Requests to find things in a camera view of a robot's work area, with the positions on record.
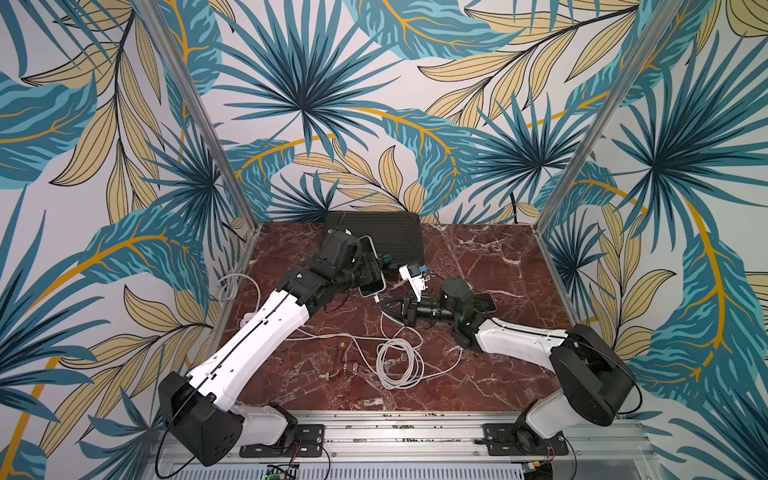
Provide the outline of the smartphone with pink case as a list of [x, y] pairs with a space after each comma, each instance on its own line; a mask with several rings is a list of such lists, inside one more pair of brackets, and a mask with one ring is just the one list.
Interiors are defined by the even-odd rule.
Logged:
[[386, 290], [382, 263], [370, 236], [359, 238], [361, 260], [359, 265], [358, 291], [363, 298], [373, 297]]

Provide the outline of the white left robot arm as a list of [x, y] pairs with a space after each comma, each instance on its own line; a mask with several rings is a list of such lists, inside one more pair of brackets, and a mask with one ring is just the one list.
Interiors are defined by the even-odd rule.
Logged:
[[329, 231], [319, 251], [287, 270], [224, 346], [188, 373], [163, 378], [158, 387], [163, 435], [175, 438], [205, 467], [238, 444], [291, 444], [294, 417], [272, 406], [242, 413], [235, 407], [240, 393], [277, 347], [336, 295], [353, 289], [382, 292], [382, 265], [369, 236]]

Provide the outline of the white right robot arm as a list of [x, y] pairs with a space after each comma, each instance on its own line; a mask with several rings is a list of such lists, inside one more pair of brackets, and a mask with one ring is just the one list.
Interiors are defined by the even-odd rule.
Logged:
[[437, 296], [401, 295], [380, 310], [406, 327], [443, 323], [459, 347], [505, 355], [552, 372], [559, 389], [533, 401], [496, 444], [512, 444], [525, 453], [555, 440], [580, 423], [609, 426], [637, 386], [634, 373], [590, 327], [542, 329], [505, 322], [494, 316], [493, 299], [476, 294], [459, 278], [443, 281]]

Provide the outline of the black plastic tool case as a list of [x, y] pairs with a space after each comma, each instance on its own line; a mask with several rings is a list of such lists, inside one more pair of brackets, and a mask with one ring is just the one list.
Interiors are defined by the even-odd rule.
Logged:
[[328, 231], [335, 227], [349, 230], [355, 237], [370, 236], [377, 254], [392, 258], [384, 269], [388, 281], [399, 279], [402, 265], [425, 264], [422, 228], [415, 213], [331, 211], [325, 215], [323, 226]]

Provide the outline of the white power strip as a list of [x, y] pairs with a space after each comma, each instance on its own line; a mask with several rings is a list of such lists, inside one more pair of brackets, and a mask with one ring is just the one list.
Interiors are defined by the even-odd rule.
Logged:
[[239, 322], [239, 327], [244, 328], [255, 317], [255, 315], [255, 312], [245, 314]]

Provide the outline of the brown-handled screwdriver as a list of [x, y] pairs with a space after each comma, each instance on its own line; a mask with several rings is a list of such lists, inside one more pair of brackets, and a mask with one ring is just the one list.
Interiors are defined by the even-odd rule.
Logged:
[[346, 371], [348, 350], [349, 344], [347, 342], [342, 341], [338, 344], [333, 367], [329, 375], [330, 379], [336, 378]]

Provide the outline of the aluminium frame post left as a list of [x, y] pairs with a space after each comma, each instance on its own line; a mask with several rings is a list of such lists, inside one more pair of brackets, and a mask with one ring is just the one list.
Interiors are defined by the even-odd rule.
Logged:
[[174, 79], [192, 120], [221, 172], [225, 185], [230, 189], [237, 210], [245, 220], [248, 231], [255, 236], [259, 232], [258, 221], [252, 214], [250, 204], [238, 184], [234, 170], [205, 110], [189, 69], [183, 61], [182, 53], [174, 45], [170, 27], [165, 21], [160, 7], [156, 1], [150, 0], [138, 0], [134, 2], [134, 5], [145, 21], [150, 38], [154, 41], [161, 58], [164, 60], [167, 71]]

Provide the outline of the aluminium frame post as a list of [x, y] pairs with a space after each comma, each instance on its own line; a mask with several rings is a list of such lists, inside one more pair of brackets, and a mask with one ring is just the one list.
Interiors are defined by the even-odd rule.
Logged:
[[189, 69], [183, 61], [182, 53], [174, 45], [170, 27], [165, 21], [160, 7], [156, 1], [150, 0], [138, 0], [134, 2], [134, 5], [145, 21], [150, 38], [154, 41], [161, 58], [164, 60], [167, 71], [174, 79], [192, 120], [221, 172], [225, 185], [230, 189], [237, 210], [245, 220], [248, 231], [255, 236], [259, 232], [258, 221], [252, 214], [250, 204], [238, 184], [234, 170], [205, 110]]
[[653, 10], [653, 16], [649, 20], [646, 31], [639, 35], [637, 46], [629, 55], [627, 65], [618, 73], [612, 89], [607, 93], [607, 98], [597, 111], [594, 121], [580, 142], [572, 160], [563, 170], [562, 176], [553, 189], [540, 218], [533, 226], [533, 231], [539, 239], [543, 237], [553, 223], [558, 207], [585, 164], [589, 153], [593, 150], [614, 113], [620, 108], [630, 88], [644, 70], [646, 62], [652, 56], [656, 45], [682, 4], [682, 0], [661, 1], [659, 6]]

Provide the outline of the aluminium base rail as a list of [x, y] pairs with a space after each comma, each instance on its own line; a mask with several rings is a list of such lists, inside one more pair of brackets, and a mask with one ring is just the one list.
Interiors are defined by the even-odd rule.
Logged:
[[638, 421], [579, 424], [533, 453], [513, 412], [296, 410], [299, 479], [662, 479]]

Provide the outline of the aluminium frame post right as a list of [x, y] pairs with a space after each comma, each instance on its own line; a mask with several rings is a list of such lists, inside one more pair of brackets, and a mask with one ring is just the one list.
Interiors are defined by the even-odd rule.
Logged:
[[656, 45], [682, 4], [682, 0], [661, 1], [659, 6], [653, 10], [653, 16], [649, 20], [646, 31], [639, 35], [637, 46], [629, 55], [627, 65], [618, 73], [612, 89], [607, 93], [607, 98], [597, 111], [594, 121], [580, 142], [572, 160], [563, 170], [562, 176], [553, 189], [540, 218], [533, 226], [533, 231], [539, 239], [543, 237], [553, 223], [558, 207], [585, 164], [589, 153], [593, 150], [614, 113], [620, 108], [630, 88], [644, 70], [646, 62], [652, 56]]

